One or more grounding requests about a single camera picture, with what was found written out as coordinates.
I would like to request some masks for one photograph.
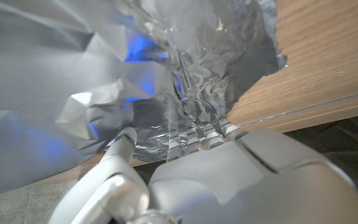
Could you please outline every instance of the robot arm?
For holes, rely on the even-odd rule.
[[[167,163],[147,187],[129,165],[134,144],[127,143],[135,137],[125,129],[119,139],[126,143],[111,146],[50,223],[358,223],[358,191],[324,156],[268,129],[247,133],[225,119],[219,125],[228,141],[207,124],[208,150],[194,129],[185,151],[171,132]]]

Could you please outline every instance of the wooden board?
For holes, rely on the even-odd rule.
[[[277,1],[288,67],[263,77],[228,118],[245,130],[293,131],[358,116],[358,1]]]

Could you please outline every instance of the concrete floor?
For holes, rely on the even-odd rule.
[[[47,223],[62,196],[77,180],[34,184],[0,195],[0,223]]]

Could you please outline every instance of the aluminum foil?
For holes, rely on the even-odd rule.
[[[0,0],[0,192],[125,126],[136,158],[164,159],[169,130],[215,123],[286,65],[275,25],[274,0]]]

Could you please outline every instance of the blue light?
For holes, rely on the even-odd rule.
[[[161,59],[168,59],[168,57],[167,57],[164,53],[161,53],[161,54],[160,54],[160,58],[161,58]]]
[[[93,124],[88,123],[88,126],[91,128],[92,132],[96,135],[96,139],[99,139],[99,132],[97,127],[95,127]]]
[[[137,101],[139,100],[138,98],[128,98],[128,99],[125,99],[125,102],[133,102],[133,101]]]
[[[176,78],[176,80],[178,81],[178,86],[177,86],[177,88],[178,88],[178,90],[179,91],[181,91],[181,84],[180,84],[180,80],[179,80],[179,78],[178,77],[175,77]]]
[[[155,90],[154,90],[154,82],[153,82],[153,77],[151,77],[153,74],[150,73],[150,75],[147,75],[147,79],[144,80],[141,84],[141,88],[147,92],[147,94],[149,94],[149,96],[154,96],[155,95]]]
[[[135,35],[130,39],[125,62],[142,63],[155,60],[158,57],[162,60],[167,59],[168,57],[164,53],[159,53],[162,50],[152,39]]]

